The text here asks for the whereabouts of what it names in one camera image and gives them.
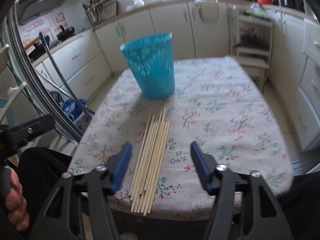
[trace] hand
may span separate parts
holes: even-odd
[[[27,201],[22,196],[22,185],[17,173],[11,169],[11,191],[5,198],[5,205],[9,210],[9,221],[16,226],[17,231],[24,231],[29,227],[29,214],[26,212]]]

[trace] drawer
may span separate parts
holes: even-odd
[[[304,52],[320,66],[320,25],[305,20]]]
[[[311,150],[310,146],[320,133],[320,119],[301,87],[298,89],[291,111],[302,150]]]
[[[320,67],[310,58],[307,61],[301,87],[320,116]]]
[[[68,80],[80,68],[100,53],[101,51],[93,32],[87,32],[63,46],[52,55],[63,77]],[[59,87],[62,86],[63,83],[55,71],[50,59],[46,58],[43,63],[55,84]]]
[[[68,80],[68,85],[78,98],[88,100],[110,74],[111,70],[103,55],[100,54],[70,78]],[[65,92],[68,92],[65,86],[62,86],[61,88]]]

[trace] pot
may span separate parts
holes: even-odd
[[[66,39],[72,37],[75,33],[75,28],[74,27],[68,27],[64,28],[62,25],[59,26],[60,29],[62,30],[58,35],[57,38],[59,41],[65,41]]]

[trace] blue bucket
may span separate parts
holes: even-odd
[[[162,33],[120,46],[143,96],[148,99],[166,98],[175,89],[171,37],[171,33]]]

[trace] table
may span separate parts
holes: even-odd
[[[111,208],[129,213],[128,190],[148,115],[166,107],[171,126],[148,217],[209,218],[214,197],[201,188],[193,166],[194,140],[234,172],[260,171],[276,195],[289,190],[293,171],[281,131],[242,67],[223,57],[176,61],[174,70],[175,93],[158,101],[144,98],[131,70],[125,70],[92,119],[68,171],[87,173],[118,153],[124,142],[131,142],[132,158],[122,188],[109,198]],[[241,193],[235,194],[234,207],[239,213]]]

